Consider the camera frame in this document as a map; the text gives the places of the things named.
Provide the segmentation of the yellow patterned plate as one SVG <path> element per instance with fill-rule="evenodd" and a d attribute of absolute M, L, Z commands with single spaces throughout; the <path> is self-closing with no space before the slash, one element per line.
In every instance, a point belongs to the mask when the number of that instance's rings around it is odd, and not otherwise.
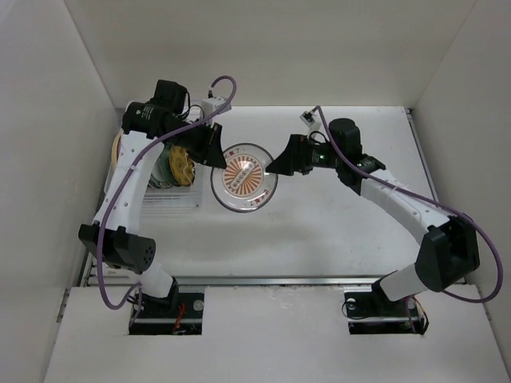
<path fill-rule="evenodd" d="M 169 150 L 169 167 L 171 182 L 177 187 L 191 187 L 195 181 L 195 163 L 188 152 L 179 146 L 173 145 Z"/>

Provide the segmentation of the white orange sunburst plate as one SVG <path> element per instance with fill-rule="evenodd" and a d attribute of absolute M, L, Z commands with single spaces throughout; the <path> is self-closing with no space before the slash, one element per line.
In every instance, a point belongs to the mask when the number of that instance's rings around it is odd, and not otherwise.
<path fill-rule="evenodd" d="M 273 161 L 263 147 L 252 143 L 232 145 L 224 151 L 225 169 L 213 168 L 212 194 L 218 203 L 235 213 L 250 213 L 264 207 L 275 194 L 278 176 L 266 171 Z"/>

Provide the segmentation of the blue floral green plate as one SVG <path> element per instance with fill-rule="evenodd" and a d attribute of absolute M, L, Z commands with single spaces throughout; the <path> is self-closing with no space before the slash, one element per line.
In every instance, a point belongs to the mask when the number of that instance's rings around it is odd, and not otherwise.
<path fill-rule="evenodd" d="M 170 168 L 170 147 L 165 146 L 162 153 L 159 156 L 157 168 L 158 168 L 158 180 L 163 188 L 174 188 L 177 186 L 177 181 L 172 174 Z"/>

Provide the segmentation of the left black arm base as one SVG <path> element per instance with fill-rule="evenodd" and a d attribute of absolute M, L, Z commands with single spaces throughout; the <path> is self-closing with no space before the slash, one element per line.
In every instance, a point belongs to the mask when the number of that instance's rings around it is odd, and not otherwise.
<path fill-rule="evenodd" d="M 141 307 L 138 306 L 138 294 L 131 298 L 132 304 L 129 335 L 201 335 L 205 306 L 204 289 L 185 286 L 171 305 L 157 303 L 143 295 Z"/>

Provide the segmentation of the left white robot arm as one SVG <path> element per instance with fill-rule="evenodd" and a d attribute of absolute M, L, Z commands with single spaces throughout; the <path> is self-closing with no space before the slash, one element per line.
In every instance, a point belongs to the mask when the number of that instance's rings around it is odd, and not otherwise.
<path fill-rule="evenodd" d="M 166 144 L 184 148 L 193 161 L 211 168 L 225 168 L 220 125 L 214 119 L 228 111 L 236 94 L 236 81 L 227 75 L 213 82 L 229 81 L 227 98 L 208 93 L 210 107 L 200 120 L 190 122 L 184 115 L 188 90 L 174 81 L 159 80 L 153 97 L 146 102 L 132 101 L 122 117 L 117 164 L 105 198 L 91 224 L 81 225 L 78 238 L 97 264 L 97 283 L 104 304 L 119 310 L 127 301 L 109 300 L 104 267 L 126 270 L 132 282 L 128 292 L 141 306 L 151 305 L 160 316 L 178 309 L 177 281 L 156 262 L 156 242 L 140 236 L 141 207 L 154 165 Z"/>

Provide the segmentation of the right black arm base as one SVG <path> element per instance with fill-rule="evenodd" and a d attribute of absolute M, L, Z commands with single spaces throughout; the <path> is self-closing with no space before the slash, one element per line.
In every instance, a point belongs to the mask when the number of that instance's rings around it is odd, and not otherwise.
<path fill-rule="evenodd" d="M 430 325 L 415 298 L 392 302 L 370 291 L 346 291 L 342 311 L 350 335 L 424 335 Z"/>

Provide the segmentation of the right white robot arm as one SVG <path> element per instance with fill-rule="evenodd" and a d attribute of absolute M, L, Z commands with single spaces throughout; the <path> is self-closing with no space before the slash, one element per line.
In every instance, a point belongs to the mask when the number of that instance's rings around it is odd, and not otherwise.
<path fill-rule="evenodd" d="M 417 241 L 414 263 L 380 278 L 371 286 L 366 307 L 370 314 L 388 314 L 402 301 L 424 291 L 442 292 L 480 265 L 475 229 L 462 218 L 406 194 L 386 166 L 362 151 L 355 122 L 340 118 L 327 127 L 323 143 L 292 134 L 286 148 L 266 170 L 293 176 L 313 168 L 336 171 L 342 184 L 379 206 Z"/>

